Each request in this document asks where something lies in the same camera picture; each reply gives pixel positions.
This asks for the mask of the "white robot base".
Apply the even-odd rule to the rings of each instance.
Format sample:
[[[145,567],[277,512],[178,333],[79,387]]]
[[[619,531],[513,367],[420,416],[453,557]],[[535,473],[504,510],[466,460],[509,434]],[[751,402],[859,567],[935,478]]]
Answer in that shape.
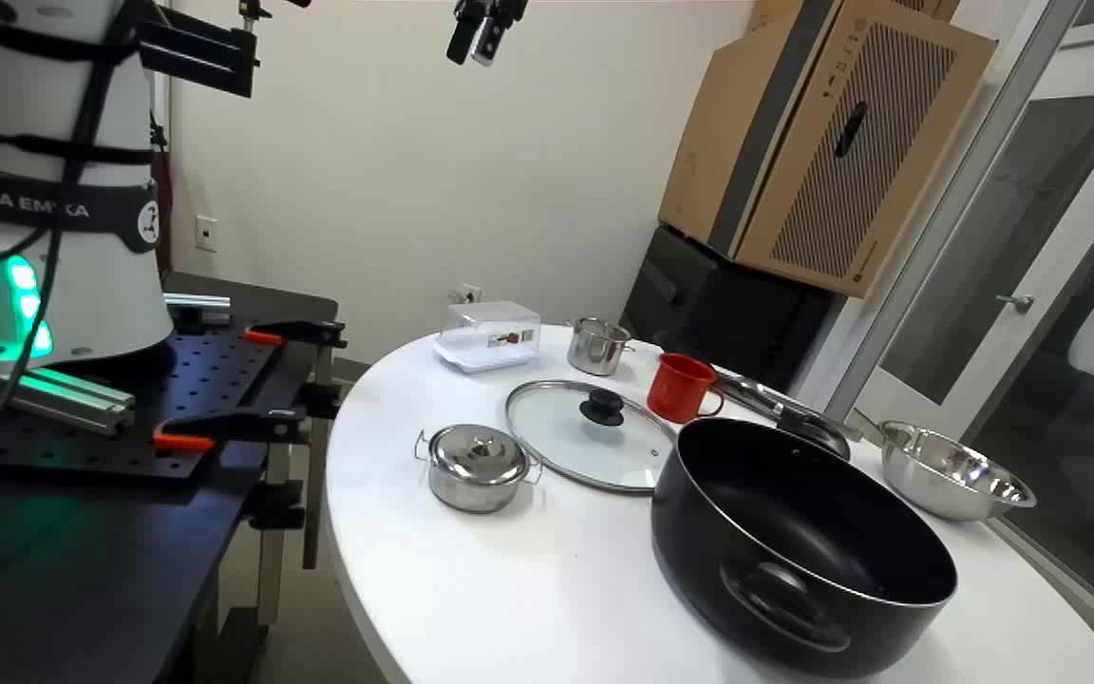
[[[0,358],[19,284],[44,291],[38,363],[138,353],[172,333],[157,244],[152,0],[0,0]]]

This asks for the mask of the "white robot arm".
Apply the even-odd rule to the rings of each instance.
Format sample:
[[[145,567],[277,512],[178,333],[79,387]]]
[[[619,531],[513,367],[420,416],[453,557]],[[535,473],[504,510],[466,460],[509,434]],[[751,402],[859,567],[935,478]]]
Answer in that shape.
[[[456,31],[443,55],[453,63],[477,61],[490,63],[501,49],[509,27],[528,11],[528,0],[456,0]]]

